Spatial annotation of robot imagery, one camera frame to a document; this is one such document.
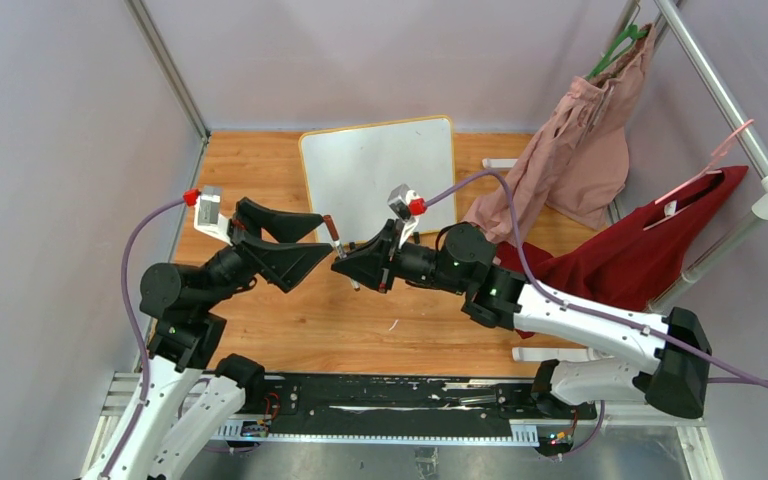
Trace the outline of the yellow framed whiteboard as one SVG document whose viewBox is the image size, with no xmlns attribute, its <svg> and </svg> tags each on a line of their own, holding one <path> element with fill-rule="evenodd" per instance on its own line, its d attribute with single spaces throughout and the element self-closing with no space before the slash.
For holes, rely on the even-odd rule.
<svg viewBox="0 0 768 480">
<path fill-rule="evenodd" d="M 299 152 L 311 210 L 331 215 L 344 243 L 379 232 L 400 185 L 428 200 L 456 183 L 453 123 L 444 115 L 308 132 Z"/>
</svg>

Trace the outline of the brown marker cap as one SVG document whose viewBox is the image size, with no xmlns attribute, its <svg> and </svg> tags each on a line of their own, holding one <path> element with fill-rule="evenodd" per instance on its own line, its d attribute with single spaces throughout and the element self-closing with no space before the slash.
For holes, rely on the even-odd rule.
<svg viewBox="0 0 768 480">
<path fill-rule="evenodd" d="M 328 231 L 331 241 L 333 243 L 338 243 L 340 241 L 340 236 L 339 236 L 333 217 L 331 215 L 324 215 L 323 222 L 324 222 L 324 225 L 326 226 L 326 229 Z"/>
</svg>

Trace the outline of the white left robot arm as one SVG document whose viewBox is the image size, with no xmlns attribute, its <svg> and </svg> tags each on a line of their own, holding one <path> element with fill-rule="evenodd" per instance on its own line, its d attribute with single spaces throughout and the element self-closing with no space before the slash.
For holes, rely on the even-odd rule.
<svg viewBox="0 0 768 480">
<path fill-rule="evenodd" d="M 226 322 L 220 303 L 259 281 L 289 292 L 330 253 L 306 236 L 324 221 L 317 213 L 272 210 L 251 199 L 224 216 L 216 193 L 193 189 L 167 203 L 189 207 L 198 231 L 222 247 L 199 266 L 160 262 L 143 273 L 140 299 L 124 299 L 127 317 L 145 314 L 151 335 L 136 333 L 142 370 L 123 416 L 89 479 L 178 479 L 234 413 L 268 414 L 264 367 L 232 354 L 212 357 Z"/>
</svg>

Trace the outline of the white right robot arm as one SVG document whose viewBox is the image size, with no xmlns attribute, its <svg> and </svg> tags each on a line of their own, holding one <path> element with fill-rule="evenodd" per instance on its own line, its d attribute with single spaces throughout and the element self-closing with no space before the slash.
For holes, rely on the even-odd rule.
<svg viewBox="0 0 768 480">
<path fill-rule="evenodd" d="M 360 285 L 388 292 L 396 279 L 460 295 L 461 308 L 487 328 L 543 333 L 604 353 L 601 360 L 541 362 L 531 403 L 544 417 L 591 401 L 644 401 L 684 419 L 704 413 L 711 351 L 696 314 L 633 312 L 551 289 L 494 264 L 494 244 L 468 223 L 451 226 L 439 248 L 401 242 L 385 223 L 370 241 L 331 268 Z"/>
</svg>

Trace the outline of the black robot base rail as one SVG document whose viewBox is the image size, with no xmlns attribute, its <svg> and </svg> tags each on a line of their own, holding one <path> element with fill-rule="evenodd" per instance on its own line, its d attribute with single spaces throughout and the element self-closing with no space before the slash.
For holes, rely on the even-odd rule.
<svg viewBox="0 0 768 480">
<path fill-rule="evenodd" d="M 524 378 L 275 373 L 266 397 L 223 420 L 217 441 L 231 443 L 547 445 L 559 432 L 575 444 L 591 427 L 695 428 L 701 419 L 669 416 L 636 402 L 595 403 L 545 413 Z"/>
</svg>

